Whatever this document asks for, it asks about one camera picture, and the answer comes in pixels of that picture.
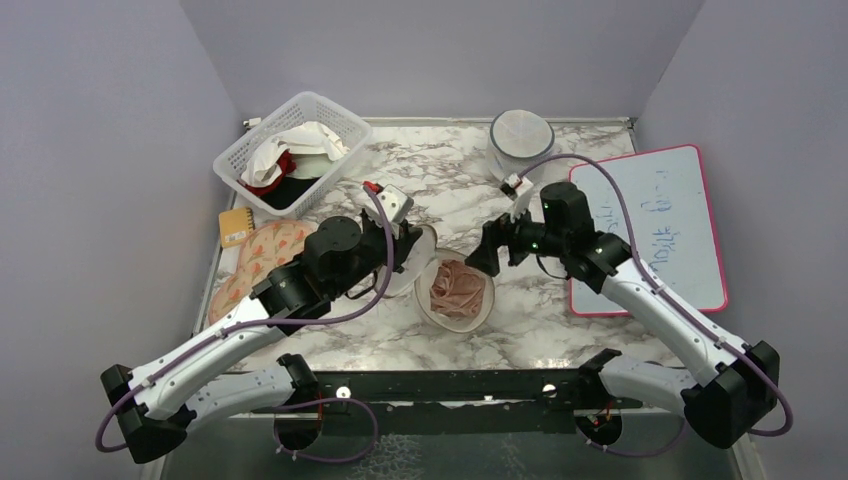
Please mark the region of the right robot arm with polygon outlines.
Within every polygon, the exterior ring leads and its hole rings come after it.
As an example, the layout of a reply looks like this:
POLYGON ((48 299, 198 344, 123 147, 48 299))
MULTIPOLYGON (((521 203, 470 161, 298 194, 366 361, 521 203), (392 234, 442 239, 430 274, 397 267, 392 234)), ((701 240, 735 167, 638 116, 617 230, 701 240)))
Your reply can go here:
POLYGON ((483 225, 467 266, 497 276, 502 247, 511 266, 530 255, 555 258, 568 279, 622 307, 684 365, 678 371, 607 349, 580 368, 577 393, 585 404, 600 407, 612 398, 629 398, 663 408, 721 449, 752 433, 776 407, 778 352, 711 321, 650 272, 621 237, 596 229, 587 197, 576 185, 562 181, 541 190, 542 222, 528 210, 530 181, 512 177, 500 189, 512 207, 483 225))

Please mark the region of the pink bra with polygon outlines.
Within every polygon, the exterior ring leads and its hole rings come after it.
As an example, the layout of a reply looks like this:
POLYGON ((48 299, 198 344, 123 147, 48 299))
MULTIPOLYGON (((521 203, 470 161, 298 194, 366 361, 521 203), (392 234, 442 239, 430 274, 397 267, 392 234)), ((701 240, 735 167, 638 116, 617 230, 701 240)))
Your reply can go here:
POLYGON ((453 319, 476 317, 485 289, 485 280, 475 269, 463 261, 443 260, 429 289, 431 310, 453 319))

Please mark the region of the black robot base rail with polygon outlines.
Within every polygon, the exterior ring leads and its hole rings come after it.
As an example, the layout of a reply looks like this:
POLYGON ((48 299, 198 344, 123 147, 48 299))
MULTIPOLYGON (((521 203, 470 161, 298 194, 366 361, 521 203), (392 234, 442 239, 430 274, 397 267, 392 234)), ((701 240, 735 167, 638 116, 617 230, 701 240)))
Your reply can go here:
POLYGON ((319 371, 306 407, 326 435, 352 435, 375 417, 383 434, 572 434, 575 417, 637 409, 601 393, 578 370, 319 371))

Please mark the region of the beige-rimmed mesh laundry bag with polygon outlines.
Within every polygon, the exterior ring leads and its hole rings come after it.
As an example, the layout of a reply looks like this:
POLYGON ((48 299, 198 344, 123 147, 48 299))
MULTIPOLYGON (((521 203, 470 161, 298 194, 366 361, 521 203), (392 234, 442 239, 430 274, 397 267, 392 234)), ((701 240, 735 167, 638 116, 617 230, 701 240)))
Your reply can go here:
POLYGON ((485 274, 479 272, 486 283, 486 289, 483 297, 483 305, 480 313, 476 317, 453 319, 437 314, 431 310, 429 289, 436 275, 437 267, 443 260, 459 260, 465 261, 466 256, 458 251, 444 248, 439 245, 436 230, 424 225, 424 239, 422 242, 424 250, 424 269, 418 279, 413 283, 412 287, 406 290, 401 295, 384 295, 386 298, 394 298, 412 294, 412 306, 419 317, 436 327, 440 327, 448 332, 456 334, 468 334, 481 327, 489 318, 495 304, 495 286, 492 279, 485 274))

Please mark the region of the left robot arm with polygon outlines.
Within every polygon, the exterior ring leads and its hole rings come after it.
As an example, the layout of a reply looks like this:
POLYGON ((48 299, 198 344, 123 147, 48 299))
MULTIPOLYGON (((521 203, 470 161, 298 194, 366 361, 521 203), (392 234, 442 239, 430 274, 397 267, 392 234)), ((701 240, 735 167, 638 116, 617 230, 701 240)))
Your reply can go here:
POLYGON ((408 221, 384 230, 367 212, 330 217, 297 240, 301 250, 272 269, 217 323, 146 365, 115 364, 100 376, 133 461, 145 464, 200 427, 256 409, 314 408, 318 379, 299 354, 245 376, 227 370, 307 325, 331 323, 332 303, 373 277, 377 297, 401 273, 424 231, 408 221))

